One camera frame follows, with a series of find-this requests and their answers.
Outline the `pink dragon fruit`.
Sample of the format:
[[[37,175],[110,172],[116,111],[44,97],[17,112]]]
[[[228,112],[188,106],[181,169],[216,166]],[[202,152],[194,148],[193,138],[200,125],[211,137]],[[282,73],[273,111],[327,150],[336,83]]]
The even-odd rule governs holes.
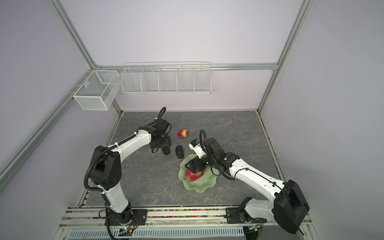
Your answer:
[[[204,173],[205,173],[206,169],[204,169],[202,172],[199,172],[197,171],[195,174],[190,171],[190,170],[187,170],[186,171],[186,180],[188,182],[194,182],[194,181],[197,181],[198,179],[200,179]]]

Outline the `dark avocado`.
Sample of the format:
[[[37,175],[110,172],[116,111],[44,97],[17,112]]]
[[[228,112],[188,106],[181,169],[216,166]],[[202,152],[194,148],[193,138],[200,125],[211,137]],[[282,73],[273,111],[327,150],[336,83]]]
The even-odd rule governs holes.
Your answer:
[[[164,155],[169,155],[171,153],[170,147],[163,147],[162,152]]]
[[[176,156],[179,159],[183,159],[184,158],[184,149],[183,149],[183,147],[181,145],[176,146],[175,152],[176,152]]]

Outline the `green wavy fruit bowl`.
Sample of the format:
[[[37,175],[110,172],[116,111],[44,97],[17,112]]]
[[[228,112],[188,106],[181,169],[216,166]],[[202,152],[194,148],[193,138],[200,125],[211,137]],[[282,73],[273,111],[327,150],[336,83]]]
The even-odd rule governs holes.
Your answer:
[[[208,167],[204,173],[204,175],[194,182],[188,182],[186,180],[186,167],[185,165],[192,160],[194,157],[196,157],[196,154],[188,155],[182,162],[180,163],[180,170],[178,173],[179,180],[182,181],[183,186],[186,190],[194,190],[197,193],[203,193],[208,188],[212,188],[216,185],[217,177],[219,174],[219,171],[216,169],[213,169],[211,171],[211,168]]]

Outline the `red strawberry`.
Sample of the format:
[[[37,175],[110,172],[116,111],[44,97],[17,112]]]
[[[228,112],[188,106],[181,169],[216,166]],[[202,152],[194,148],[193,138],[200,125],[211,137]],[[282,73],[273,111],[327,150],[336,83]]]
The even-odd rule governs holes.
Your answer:
[[[178,132],[178,136],[182,138],[186,138],[188,136],[189,132],[186,129],[182,129]]]

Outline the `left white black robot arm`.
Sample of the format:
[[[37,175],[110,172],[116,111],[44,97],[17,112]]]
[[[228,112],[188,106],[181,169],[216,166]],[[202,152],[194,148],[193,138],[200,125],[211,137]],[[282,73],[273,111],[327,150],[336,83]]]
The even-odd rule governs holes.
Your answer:
[[[85,173],[84,187],[100,193],[105,201],[107,219],[115,218],[118,225],[129,225],[133,221],[135,215],[131,203],[121,187],[122,162],[146,145],[150,146],[152,153],[161,148],[170,148],[171,129],[168,121],[158,117],[119,142],[95,148]]]

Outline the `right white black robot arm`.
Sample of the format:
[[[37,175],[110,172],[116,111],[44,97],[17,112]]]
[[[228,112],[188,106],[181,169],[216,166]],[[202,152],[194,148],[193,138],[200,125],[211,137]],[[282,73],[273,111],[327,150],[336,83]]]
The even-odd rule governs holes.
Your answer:
[[[284,182],[255,169],[238,155],[226,153],[214,138],[205,141],[194,139],[189,148],[196,154],[185,165],[190,172],[195,174],[212,167],[225,178],[240,180],[266,198],[260,201],[247,197],[236,208],[235,216],[229,217],[231,220],[240,223],[270,220],[290,234],[300,231],[310,206],[296,182]]]

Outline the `small white mesh basket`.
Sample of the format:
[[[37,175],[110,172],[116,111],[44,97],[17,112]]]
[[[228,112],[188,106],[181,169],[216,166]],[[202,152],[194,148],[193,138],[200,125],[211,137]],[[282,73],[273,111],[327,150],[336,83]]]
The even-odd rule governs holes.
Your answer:
[[[121,87],[118,71],[94,70],[74,93],[74,98],[83,110],[107,111]]]

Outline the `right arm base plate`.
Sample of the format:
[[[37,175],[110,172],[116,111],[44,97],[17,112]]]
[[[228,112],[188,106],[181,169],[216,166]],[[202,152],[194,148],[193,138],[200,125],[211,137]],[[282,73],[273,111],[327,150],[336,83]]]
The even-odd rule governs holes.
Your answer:
[[[265,224],[266,219],[252,218],[240,208],[226,208],[225,218],[228,224]]]

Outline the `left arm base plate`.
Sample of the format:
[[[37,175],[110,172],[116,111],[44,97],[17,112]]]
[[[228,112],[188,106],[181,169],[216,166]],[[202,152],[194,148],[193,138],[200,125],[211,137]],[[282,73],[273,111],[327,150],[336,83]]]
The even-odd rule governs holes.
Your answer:
[[[147,215],[146,209],[127,210],[121,214],[108,211],[106,222],[109,226],[143,226],[146,224]]]

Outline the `aluminium front rail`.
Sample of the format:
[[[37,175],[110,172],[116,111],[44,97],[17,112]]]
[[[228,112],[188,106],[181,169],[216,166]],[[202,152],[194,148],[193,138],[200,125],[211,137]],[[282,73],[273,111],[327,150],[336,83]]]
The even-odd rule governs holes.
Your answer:
[[[138,207],[132,208],[135,216],[129,223],[140,228],[148,227],[224,227],[233,221],[228,206],[205,207]],[[85,206],[67,209],[59,229],[101,229],[105,224],[105,208]]]

